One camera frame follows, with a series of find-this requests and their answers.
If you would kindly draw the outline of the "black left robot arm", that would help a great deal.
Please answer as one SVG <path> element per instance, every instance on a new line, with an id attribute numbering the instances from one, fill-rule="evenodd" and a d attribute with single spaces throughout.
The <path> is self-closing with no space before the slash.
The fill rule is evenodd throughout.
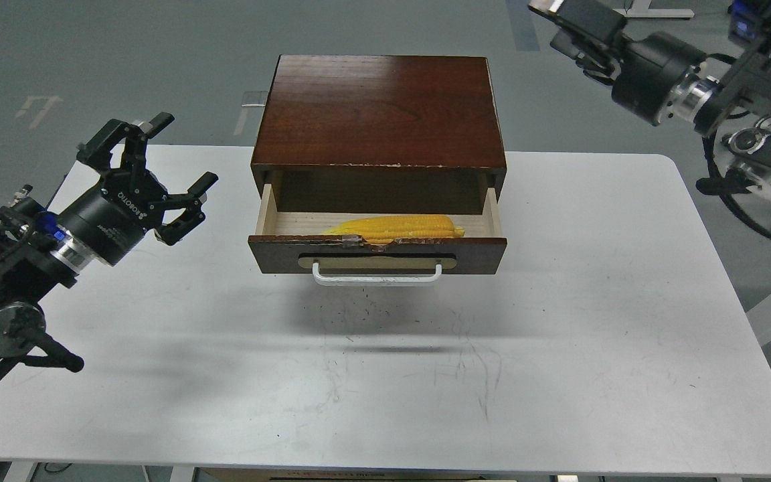
<path id="1" fill-rule="evenodd" d="M 31 198 L 29 185 L 0 206 L 0 381 L 18 364 L 82 370 L 82 357 L 47 333 L 40 300 L 54 287 L 73 287 L 93 260 L 116 265 L 149 231 L 174 245 L 204 222 L 217 174 L 171 194 L 147 168 L 149 141 L 173 119 L 160 112 L 143 123 L 105 123 L 76 155 L 98 182 L 60 213 Z"/>

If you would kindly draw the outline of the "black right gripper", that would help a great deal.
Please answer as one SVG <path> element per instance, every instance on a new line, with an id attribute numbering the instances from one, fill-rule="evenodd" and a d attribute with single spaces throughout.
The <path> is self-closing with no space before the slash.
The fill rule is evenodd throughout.
<path id="1" fill-rule="evenodd" d="M 656 31 L 624 46 L 619 71 L 618 60 L 600 46 L 613 45 L 624 30 L 627 18 L 621 13 L 599 1 L 529 1 L 527 8 L 563 29 L 551 48 L 575 61 L 588 78 L 612 86 L 616 104 L 653 126 L 660 124 L 673 89 L 707 58 L 699 48 Z"/>

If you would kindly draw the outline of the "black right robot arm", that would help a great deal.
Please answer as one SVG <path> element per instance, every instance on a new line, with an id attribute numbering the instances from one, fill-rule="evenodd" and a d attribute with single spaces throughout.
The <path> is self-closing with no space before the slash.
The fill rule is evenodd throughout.
<path id="1" fill-rule="evenodd" d="M 531 1 L 527 8 L 557 25 L 555 50 L 651 125 L 680 118 L 710 140 L 722 122 L 755 115 L 752 127 L 724 138 L 732 156 L 725 173 L 711 165 L 697 189 L 771 201 L 771 1 L 731 3 L 728 37 L 743 48 L 737 57 L 707 54 L 664 31 L 631 39 L 624 16 L 597 1 Z"/>

